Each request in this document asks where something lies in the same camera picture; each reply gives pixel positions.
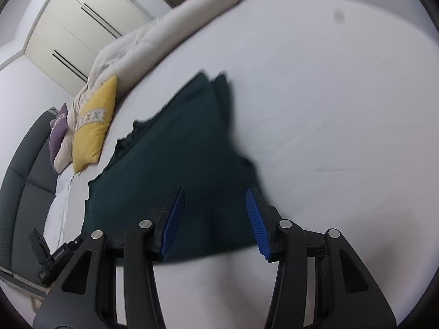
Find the dark green knit sweater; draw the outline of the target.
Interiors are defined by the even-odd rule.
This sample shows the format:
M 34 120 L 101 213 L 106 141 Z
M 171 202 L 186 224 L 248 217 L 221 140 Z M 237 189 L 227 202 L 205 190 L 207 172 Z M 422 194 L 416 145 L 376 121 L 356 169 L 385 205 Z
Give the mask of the dark green knit sweater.
M 198 73 L 153 118 L 133 124 L 109 163 L 89 183 L 83 230 L 123 236 L 151 218 L 171 192 L 185 208 L 169 262 L 185 262 L 253 246 L 246 191 L 257 172 L 231 140 L 234 115 L 224 74 Z

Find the dark grey upholstered headboard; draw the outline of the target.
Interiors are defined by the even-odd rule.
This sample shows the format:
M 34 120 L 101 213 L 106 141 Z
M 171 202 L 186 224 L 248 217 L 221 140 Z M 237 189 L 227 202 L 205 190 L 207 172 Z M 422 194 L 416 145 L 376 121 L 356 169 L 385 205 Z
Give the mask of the dark grey upholstered headboard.
M 28 235 L 42 233 L 54 200 L 57 174 L 49 157 L 50 121 L 45 111 L 35 121 L 6 169 L 1 185 L 1 269 L 40 286 L 40 265 Z

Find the purple patterned cushion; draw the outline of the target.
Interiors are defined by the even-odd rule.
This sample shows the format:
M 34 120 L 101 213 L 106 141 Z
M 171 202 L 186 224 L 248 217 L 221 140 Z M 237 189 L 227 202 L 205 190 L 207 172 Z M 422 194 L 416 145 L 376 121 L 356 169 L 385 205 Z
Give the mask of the purple patterned cushion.
M 60 150 L 61 143 L 68 130 L 67 123 L 68 107 L 64 103 L 61 107 L 57 117 L 50 122 L 50 136 L 49 136 L 49 155 L 50 162 L 54 165 L 55 157 Z

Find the yellow patterned cushion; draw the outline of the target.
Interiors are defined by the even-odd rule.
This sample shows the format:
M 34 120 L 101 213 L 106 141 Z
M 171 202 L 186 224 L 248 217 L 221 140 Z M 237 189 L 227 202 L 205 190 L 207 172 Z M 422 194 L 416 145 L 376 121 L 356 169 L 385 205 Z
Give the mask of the yellow patterned cushion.
M 117 76 L 111 76 L 95 91 L 79 113 L 72 149 L 75 174 L 89 164 L 98 163 L 100 159 L 115 109 L 117 83 Z

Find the white bed sheet mattress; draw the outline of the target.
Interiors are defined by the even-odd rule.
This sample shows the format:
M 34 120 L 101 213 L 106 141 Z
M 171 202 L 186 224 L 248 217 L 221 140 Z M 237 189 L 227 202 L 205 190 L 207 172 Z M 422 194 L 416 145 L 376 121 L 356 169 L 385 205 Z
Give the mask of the white bed sheet mattress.
M 117 141 L 198 71 L 227 74 L 233 141 L 267 198 L 339 229 L 402 323 L 438 270 L 438 43 L 353 0 L 243 0 L 175 48 L 123 98 L 100 162 L 61 175 L 50 248 L 80 232 Z

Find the beige duvet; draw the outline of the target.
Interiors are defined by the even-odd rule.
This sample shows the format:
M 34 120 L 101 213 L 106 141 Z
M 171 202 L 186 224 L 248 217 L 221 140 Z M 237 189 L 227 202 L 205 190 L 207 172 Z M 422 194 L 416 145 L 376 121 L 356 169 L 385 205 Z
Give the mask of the beige duvet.
M 168 54 L 210 21 L 242 0 L 186 0 L 179 6 L 127 35 L 111 42 L 97 55 L 86 85 L 79 91 L 66 115 L 67 131 L 53 168 L 62 173 L 77 160 L 74 137 L 86 124 L 83 114 L 89 101 L 108 80 L 117 80 L 115 99 L 123 99 Z

